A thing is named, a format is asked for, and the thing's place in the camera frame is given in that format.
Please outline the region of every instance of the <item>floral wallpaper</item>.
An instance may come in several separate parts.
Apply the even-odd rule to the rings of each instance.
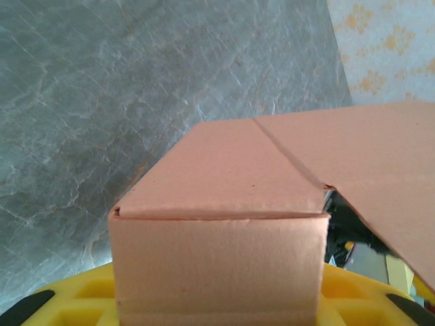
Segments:
[[[354,104],[435,102],[435,0],[328,0]]]

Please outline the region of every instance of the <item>black rubber edge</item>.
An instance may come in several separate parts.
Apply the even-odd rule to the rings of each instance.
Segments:
[[[420,306],[417,302],[393,293],[386,295],[401,311],[403,311],[418,326],[434,326],[435,314]]]
[[[55,292],[41,291],[21,299],[0,316],[1,326],[20,326],[48,302]]]

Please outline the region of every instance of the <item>corrugated cardboard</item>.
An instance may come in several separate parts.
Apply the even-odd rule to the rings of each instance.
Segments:
[[[310,325],[337,189],[433,288],[435,106],[202,123],[111,212],[122,325]]]

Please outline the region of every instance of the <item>yellow plastic base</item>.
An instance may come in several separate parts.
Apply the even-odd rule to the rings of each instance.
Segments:
[[[118,326],[111,264],[40,289],[56,295],[23,326]],[[416,325],[385,296],[398,289],[326,264],[317,326]]]

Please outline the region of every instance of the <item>gray marble wall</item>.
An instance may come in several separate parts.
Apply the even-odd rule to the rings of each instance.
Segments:
[[[201,120],[349,105],[321,0],[2,0],[0,311],[109,262],[105,214]]]

